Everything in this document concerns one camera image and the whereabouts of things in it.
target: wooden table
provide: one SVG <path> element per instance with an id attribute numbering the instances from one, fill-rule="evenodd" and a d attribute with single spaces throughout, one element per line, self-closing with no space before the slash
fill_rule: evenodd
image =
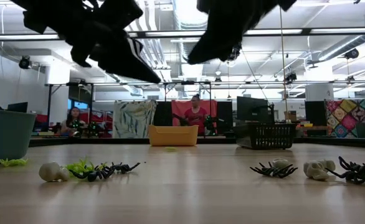
<path id="1" fill-rule="evenodd" d="M 66 164 L 86 155 L 95 164 L 142 164 L 136 172 L 92 183 L 45 183 L 38 176 L 43 162 Z M 0 166 L 0 223 L 365 223 L 365 185 L 334 177 L 318 182 L 302 171 L 309 159 L 337 162 L 338 156 L 362 163 L 365 149 L 311 144 L 294 144 L 286 151 L 233 144 L 176 152 L 147 145 L 35 147 L 25 167 Z M 286 179 L 249 169 L 275 157 L 299 169 Z"/>

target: security camera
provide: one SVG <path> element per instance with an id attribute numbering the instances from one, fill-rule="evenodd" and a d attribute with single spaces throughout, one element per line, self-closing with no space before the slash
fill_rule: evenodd
<path id="1" fill-rule="evenodd" d="M 22 59 L 19 61 L 19 68 L 21 69 L 31 69 L 32 62 L 30 56 L 22 56 Z"/>

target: fabric banner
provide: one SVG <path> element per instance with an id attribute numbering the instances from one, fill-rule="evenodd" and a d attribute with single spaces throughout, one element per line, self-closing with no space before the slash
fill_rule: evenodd
<path id="1" fill-rule="evenodd" d="M 148 138 L 153 123 L 155 101 L 115 102 L 113 138 Z"/>
<path id="2" fill-rule="evenodd" d="M 210 114 L 210 103 L 212 102 L 212 117 L 217 116 L 217 101 L 216 100 L 201 100 L 200 107 L 207 111 L 207 114 Z M 171 101 L 171 112 L 184 117 L 185 111 L 192 108 L 191 101 L 180 101 L 180 100 L 172 100 Z M 173 118 L 173 126 L 178 126 L 179 121 L 177 118 Z"/>
<path id="3" fill-rule="evenodd" d="M 365 123 L 365 99 L 325 101 L 326 119 L 337 138 L 357 138 L 359 123 Z"/>

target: black wire basket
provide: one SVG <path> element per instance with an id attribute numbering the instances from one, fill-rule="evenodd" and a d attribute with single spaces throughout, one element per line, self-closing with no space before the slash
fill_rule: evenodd
<path id="1" fill-rule="evenodd" d="M 244 124 L 234 127 L 237 144 L 249 149 L 288 149 L 296 133 L 295 124 Z"/>

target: colorful patchwork quilt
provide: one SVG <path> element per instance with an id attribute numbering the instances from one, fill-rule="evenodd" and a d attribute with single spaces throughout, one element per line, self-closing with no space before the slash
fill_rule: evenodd
<path id="1" fill-rule="evenodd" d="M 357 138 L 358 123 L 365 123 L 365 99 L 325 101 L 326 119 L 337 138 Z"/>

